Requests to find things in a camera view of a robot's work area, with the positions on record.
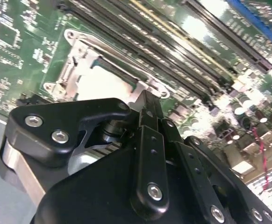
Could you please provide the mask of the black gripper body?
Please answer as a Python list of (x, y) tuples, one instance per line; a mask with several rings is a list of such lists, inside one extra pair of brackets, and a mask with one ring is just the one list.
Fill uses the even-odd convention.
[(142, 125), (125, 148), (53, 186), (33, 223), (196, 224), (159, 125)]

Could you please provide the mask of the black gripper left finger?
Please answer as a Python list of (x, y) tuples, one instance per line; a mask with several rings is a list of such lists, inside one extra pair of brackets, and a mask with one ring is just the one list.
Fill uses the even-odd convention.
[(158, 130), (153, 96), (143, 91), (134, 108), (116, 98), (15, 108), (0, 149), (2, 177), (19, 180), (38, 207), (57, 183), (125, 148), (142, 125)]

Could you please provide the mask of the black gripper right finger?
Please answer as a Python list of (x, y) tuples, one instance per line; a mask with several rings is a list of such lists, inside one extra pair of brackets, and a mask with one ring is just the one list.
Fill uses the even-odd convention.
[(272, 224), (272, 211), (228, 166), (197, 137), (183, 140), (175, 124), (164, 118), (158, 97), (151, 104), (167, 152), (186, 180), (183, 193), (197, 224)]

